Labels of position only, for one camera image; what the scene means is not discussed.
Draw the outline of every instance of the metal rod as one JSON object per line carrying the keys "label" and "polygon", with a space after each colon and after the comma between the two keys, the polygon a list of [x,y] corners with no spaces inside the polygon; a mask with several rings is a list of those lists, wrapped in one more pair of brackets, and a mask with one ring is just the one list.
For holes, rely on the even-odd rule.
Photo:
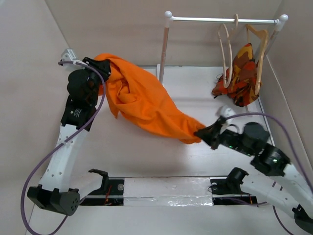
{"label": "metal rod", "polygon": [[264,56],[266,56],[268,54],[268,51],[270,50],[271,46],[275,42],[275,39],[276,39],[278,33],[279,33],[279,31],[276,31],[276,30],[273,31],[272,35],[269,38],[268,46],[266,47]]}
{"label": "metal rod", "polygon": [[165,67],[165,58],[166,58],[166,49],[167,49],[167,40],[168,40],[168,31],[170,28],[164,28],[164,36],[163,36],[163,47],[162,47],[162,56],[161,56],[161,65],[160,65],[160,73],[159,73],[159,81],[163,84],[163,76],[164,76],[164,67]]}
{"label": "metal rod", "polygon": [[[172,17],[172,21],[177,22],[213,22],[213,23],[235,23],[235,19],[226,18],[194,18],[194,17]],[[261,24],[261,25],[276,25],[277,20],[250,20],[238,19],[239,24]]]}
{"label": "metal rod", "polygon": [[99,198],[124,198],[123,195],[87,195],[86,199],[99,199]]}

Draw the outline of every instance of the orange patterned garment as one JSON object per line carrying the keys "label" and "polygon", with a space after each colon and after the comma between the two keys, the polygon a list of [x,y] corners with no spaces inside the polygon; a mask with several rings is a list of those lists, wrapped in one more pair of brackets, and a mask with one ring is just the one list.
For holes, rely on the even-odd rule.
{"label": "orange patterned garment", "polygon": [[253,58],[252,44],[242,47],[233,60],[233,74],[228,88],[223,86],[223,75],[220,77],[212,94],[219,96],[226,94],[234,100],[235,105],[244,107],[257,100],[255,84],[257,77],[257,65]]}

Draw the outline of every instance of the clothes hanger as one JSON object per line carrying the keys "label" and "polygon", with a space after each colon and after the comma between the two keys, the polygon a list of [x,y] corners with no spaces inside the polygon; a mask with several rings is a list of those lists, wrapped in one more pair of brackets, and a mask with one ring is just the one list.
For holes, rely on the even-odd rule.
{"label": "clothes hanger", "polygon": [[247,39],[249,43],[251,43],[249,31],[251,31],[254,35],[256,35],[261,40],[260,55],[259,55],[259,60],[258,60],[258,75],[256,79],[255,93],[254,93],[255,95],[257,95],[260,92],[260,87],[261,87],[263,59],[264,59],[264,53],[265,53],[266,47],[268,45],[268,31],[265,29],[258,31],[253,26],[246,24]]}
{"label": "clothes hanger", "polygon": [[[238,14],[235,14],[234,17],[235,17],[235,23],[236,23],[235,29],[232,28],[231,32],[229,33],[226,25],[222,23],[222,24],[220,24],[219,30],[217,32],[219,40],[220,40],[220,46],[221,46],[222,56],[223,56],[223,81],[224,81],[223,85],[225,88],[227,88],[229,86],[231,78],[232,78],[232,73],[233,73],[233,55],[232,55],[232,50],[231,50],[230,38],[232,37],[232,35],[235,33],[235,31],[238,28]],[[229,76],[228,76],[228,80],[226,77],[225,54],[224,54],[223,43],[222,43],[222,38],[221,38],[221,34],[220,34],[222,26],[224,27],[225,32],[226,32],[228,53],[229,53],[229,67],[228,67],[228,75]]]}

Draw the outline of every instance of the white connector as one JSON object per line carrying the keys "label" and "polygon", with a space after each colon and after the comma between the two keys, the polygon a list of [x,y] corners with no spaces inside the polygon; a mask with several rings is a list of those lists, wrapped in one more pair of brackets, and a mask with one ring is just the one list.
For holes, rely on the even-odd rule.
{"label": "white connector", "polygon": [[[233,115],[235,115],[235,114],[236,114],[236,113],[235,113],[234,110],[232,110],[232,109],[229,108],[228,106],[224,105],[224,106],[222,106],[222,108],[220,109],[219,116],[222,116],[222,117],[224,117],[224,118],[226,118],[226,117],[228,118],[228,117],[233,116]],[[231,124],[231,121],[232,121],[232,119],[229,119],[229,120],[226,121],[226,123],[222,126],[220,133],[222,133],[223,131],[225,131],[225,130],[227,129],[227,127],[229,127],[229,125]]]}
{"label": "white connector", "polygon": [[81,69],[84,69],[85,67],[77,65],[76,63],[82,63],[85,64],[84,62],[80,61],[76,55],[76,53],[74,52],[73,49],[67,48],[63,51],[62,55],[61,55],[61,61],[72,61],[73,64],[63,64],[63,67],[69,71],[69,72],[73,72],[74,70],[77,70],[77,66],[79,66]]}

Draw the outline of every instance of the orange cloth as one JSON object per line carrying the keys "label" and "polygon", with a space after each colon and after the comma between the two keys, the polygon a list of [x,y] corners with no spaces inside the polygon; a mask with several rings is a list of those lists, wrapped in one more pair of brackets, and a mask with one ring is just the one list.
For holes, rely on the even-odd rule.
{"label": "orange cloth", "polygon": [[111,66],[106,96],[116,118],[121,112],[127,120],[152,134],[184,143],[201,141],[193,133],[205,126],[178,110],[155,76],[112,54],[95,57],[95,60],[105,59],[110,60]]}

